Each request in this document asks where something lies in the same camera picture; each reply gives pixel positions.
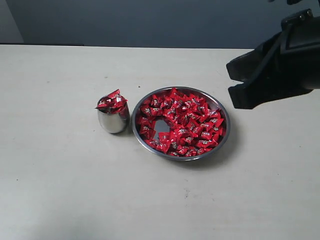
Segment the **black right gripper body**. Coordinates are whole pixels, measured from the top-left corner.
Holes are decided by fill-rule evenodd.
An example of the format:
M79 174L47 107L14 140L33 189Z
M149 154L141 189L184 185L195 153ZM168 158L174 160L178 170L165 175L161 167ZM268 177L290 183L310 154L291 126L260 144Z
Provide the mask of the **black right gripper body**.
M286 75L297 78L311 91L320 87L320 18L311 9L285 17L280 36L262 61L262 77Z

